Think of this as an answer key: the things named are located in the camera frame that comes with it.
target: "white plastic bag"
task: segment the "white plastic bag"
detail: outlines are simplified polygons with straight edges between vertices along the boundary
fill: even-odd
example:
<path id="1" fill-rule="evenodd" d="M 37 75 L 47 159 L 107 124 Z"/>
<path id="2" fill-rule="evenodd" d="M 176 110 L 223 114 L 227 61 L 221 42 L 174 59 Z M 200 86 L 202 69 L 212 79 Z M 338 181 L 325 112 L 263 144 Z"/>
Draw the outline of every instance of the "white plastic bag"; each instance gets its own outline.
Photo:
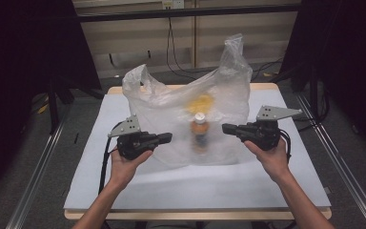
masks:
<path id="1" fill-rule="evenodd" d="M 241 34 L 229 37 L 218 69 L 174 90 L 151 77 L 145 65 L 126 74 L 123 94 L 129 100 L 131 113 L 137 114 L 141 130 L 150 134 L 173 134 L 171 143 L 155 149 L 153 155 L 157 159 L 170 166 L 236 162 L 238 151 L 243 149 L 241 143 L 236 137 L 223 134 L 221 125 L 246 123 L 249 115 L 249 83 L 253 70 L 243 58 L 242 49 Z M 206 152 L 199 154 L 192 147 L 194 113 L 188 109 L 188 104 L 203 94 L 210 97 L 213 104 L 206 113 L 210 124 Z"/>

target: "table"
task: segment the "table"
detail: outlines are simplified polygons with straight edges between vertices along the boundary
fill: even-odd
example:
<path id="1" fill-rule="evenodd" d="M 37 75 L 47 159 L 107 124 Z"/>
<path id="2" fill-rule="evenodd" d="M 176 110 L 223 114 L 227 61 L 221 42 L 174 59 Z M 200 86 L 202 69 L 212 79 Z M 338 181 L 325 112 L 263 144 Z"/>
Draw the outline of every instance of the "table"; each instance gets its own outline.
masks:
<path id="1" fill-rule="evenodd" d="M 111 88 L 108 93 L 108 98 L 114 97 L 114 94 L 120 94 L 121 88 Z M 67 201 L 65 203 L 65 217 L 67 219 L 80 219 L 87 208 L 89 208 L 90 203 L 94 200 L 97 195 L 98 188 L 98 178 L 100 173 L 100 160 L 102 159 L 102 151 L 98 152 L 98 155 L 94 156 L 91 150 L 91 147 L 94 149 L 97 148 L 98 145 L 102 144 L 102 142 L 106 142 L 105 137 L 97 136 L 97 131 L 100 130 L 99 126 L 105 123 L 101 123 L 103 115 L 105 113 L 104 110 L 109 109 L 106 106 L 107 97 L 105 97 L 101 111 L 96 120 L 96 123 L 92 129 L 91 137 L 88 140 L 88 144 L 85 148 L 84 155 L 81 158 L 78 169 L 76 170 L 75 177 L 73 178 L 71 189 L 69 195 L 67 197 Z M 275 84 L 264 83 L 264 84 L 251 84 L 251 98 L 250 104 L 252 107 L 259 107 L 261 103 L 266 103 L 272 106 L 281 106 L 285 107 L 285 103 L 281 97 L 279 89 Z M 126 104 L 118 104 L 117 112 L 128 116 L 129 109 Z M 249 120 L 252 120 L 255 117 L 255 114 L 258 112 L 258 109 L 251 109 Z M 290 162 L 290 168 L 297 178 L 299 184 L 304 189 L 305 193 L 310 197 L 312 202 L 318 207 L 318 209 L 322 212 L 322 214 L 328 219 L 331 217 L 332 212 L 330 209 L 330 202 L 326 197 L 326 194 L 323 190 L 323 187 L 317 177 L 315 172 L 315 168 L 312 165 L 311 160 L 303 146 L 303 143 L 299 137 L 299 134 L 296 131 L 295 125 L 290 118 L 282 119 L 279 121 L 280 128 L 285 127 L 285 130 L 290 134 L 293 143 L 293 157 Z M 252 196 L 249 195 L 247 199 L 242 199 L 240 202 L 232 201 L 231 199 L 226 197 L 225 195 L 219 195 L 218 193 L 213 193 L 213 199 L 215 201 L 207 201 L 207 197 L 202 197 L 193 201 L 192 199 L 185 198 L 182 201 L 178 201 L 174 199 L 178 204 L 181 204 L 183 207 L 179 207 L 177 205 L 173 205 L 175 203 L 168 202 L 159 202 L 154 198 L 154 194 L 156 192 L 161 192 L 163 189 L 160 187 L 167 189 L 170 186 L 165 186 L 163 184 L 158 184 L 159 190 L 146 190 L 146 195 L 141 197 L 139 193 L 137 193 L 136 189 L 141 190 L 142 187 L 152 187 L 150 184 L 142 183 L 142 180 L 145 176 L 145 173 L 151 169 L 151 163 L 147 161 L 137 171 L 137 175 L 132 180 L 132 183 L 129 187 L 123 191 L 116 201 L 116 207 L 113 206 L 111 212 L 108 214 L 107 219 L 132 219 L 132 220 L 155 220 L 155 219 L 184 219 L 184 220 L 213 220 L 213 219 L 234 219 L 234 220 L 261 220 L 261 219 L 293 219 L 293 215 L 288 209 L 284 199 L 279 193 L 278 187 L 270 181 L 270 178 L 267 174 L 262 171 L 261 165 L 258 161 L 255 160 L 251 154 L 246 154 L 240 156 L 239 162 L 236 165 L 230 166 L 197 166 L 197 167 L 185 167 L 179 168 L 173 171 L 160 171 L 163 175 L 170 175 L 173 173 L 178 173 L 180 170 L 190 171 L 197 170 L 202 171 L 202 173 L 207 174 L 207 171 L 211 171 L 211 174 L 217 170 L 228 171 L 228 173 L 236 173 L 238 168 L 240 170 L 246 171 L 247 169 L 252 167 L 253 173 L 250 173 L 245 181 L 234 180 L 233 185 L 241 184 L 240 190 L 253 190 Z M 248 181 L 254 182 L 254 185 L 249 185 Z M 184 189 L 184 186 L 175 187 L 178 193 L 178 190 Z M 214 186 L 210 185 L 208 187 L 208 191 L 212 190 Z M 271 192 L 272 199 L 264 199 L 264 195 L 266 193 Z M 181 195 L 188 195 L 188 193 L 178 193 L 181 198 Z M 244 195 L 244 193 L 234 193 L 235 195 Z M 172 194 L 166 193 L 163 198 L 172 200 Z M 263 201 L 257 201 L 258 198 L 253 199 L 254 196 L 260 196 Z M 198 207 L 195 206 L 194 202 L 200 202 L 202 199 L 207 202 L 206 207 L 204 205 Z M 140 206 L 143 199 L 145 199 L 145 207 Z"/>

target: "electrical outlet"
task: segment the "electrical outlet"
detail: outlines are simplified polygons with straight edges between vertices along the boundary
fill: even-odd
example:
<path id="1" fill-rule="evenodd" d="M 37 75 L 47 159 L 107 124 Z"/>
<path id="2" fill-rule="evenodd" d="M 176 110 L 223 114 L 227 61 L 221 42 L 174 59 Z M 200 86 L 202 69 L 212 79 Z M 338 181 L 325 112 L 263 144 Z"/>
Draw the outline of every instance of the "electrical outlet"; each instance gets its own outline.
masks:
<path id="1" fill-rule="evenodd" d="M 173 9 L 184 9 L 184 0 L 173 0 Z"/>
<path id="2" fill-rule="evenodd" d="M 173 0 L 162 0 L 162 9 L 163 10 L 173 9 Z"/>

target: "gray carpet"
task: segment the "gray carpet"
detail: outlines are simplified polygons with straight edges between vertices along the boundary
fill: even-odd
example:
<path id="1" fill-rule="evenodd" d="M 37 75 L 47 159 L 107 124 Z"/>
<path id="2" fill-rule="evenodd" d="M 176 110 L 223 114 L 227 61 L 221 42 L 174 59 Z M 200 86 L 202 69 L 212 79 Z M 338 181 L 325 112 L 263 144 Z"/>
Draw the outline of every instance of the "gray carpet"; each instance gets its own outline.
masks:
<path id="1" fill-rule="evenodd" d="M 186 84 L 190 78 L 178 77 L 172 73 L 158 73 L 154 77 L 166 84 Z M 254 82 L 265 82 L 269 77 L 259 76 Z M 121 85 L 121 78 L 101 80 L 103 92 L 112 86 Z M 299 108 L 290 89 L 290 83 L 280 82 L 280 91 L 288 107 Z M 73 173 L 88 140 L 92 125 L 97 117 L 101 101 L 81 92 L 73 91 L 76 96 L 71 112 L 65 122 L 63 132 L 54 149 L 38 193 L 31 205 L 23 228 L 70 228 L 74 222 L 65 219 L 63 205 L 67 197 Z M 347 116 L 331 102 L 331 111 L 323 122 L 356 179 L 366 191 L 366 139 L 357 135 Z M 298 128 L 308 125 L 296 122 Z M 50 116 L 48 112 L 33 114 L 26 126 L 23 143 L 15 160 L 0 180 L 0 228 L 5 228 L 16 204 L 21 198 L 31 178 L 35 165 L 49 138 Z M 320 143 L 315 131 L 308 129 L 300 133 L 311 160 L 324 187 L 329 187 L 328 197 L 333 205 L 331 222 L 336 228 L 366 228 L 366 219 L 347 190 L 335 166 Z M 290 221 L 275 221 L 282 228 Z M 132 221 L 112 221 L 112 228 L 133 228 Z"/>

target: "plastic bag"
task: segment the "plastic bag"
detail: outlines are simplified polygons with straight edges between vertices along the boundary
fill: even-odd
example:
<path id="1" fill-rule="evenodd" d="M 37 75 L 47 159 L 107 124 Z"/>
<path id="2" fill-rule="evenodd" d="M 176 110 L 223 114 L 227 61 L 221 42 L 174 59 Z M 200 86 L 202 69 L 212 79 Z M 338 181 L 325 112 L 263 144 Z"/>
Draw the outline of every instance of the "plastic bag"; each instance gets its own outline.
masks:
<path id="1" fill-rule="evenodd" d="M 170 166 L 236 163 L 237 153 L 243 148 L 236 137 L 222 133 L 221 125 L 243 124 L 248 119 L 253 70 L 243 58 L 242 49 L 241 34 L 229 37 L 219 68 L 174 90 L 154 79 L 145 65 L 126 74 L 123 94 L 129 100 L 131 113 L 137 114 L 141 130 L 173 134 L 171 143 L 155 149 L 154 157 Z M 198 111 L 206 113 L 209 123 L 202 153 L 193 149 L 191 130 Z"/>

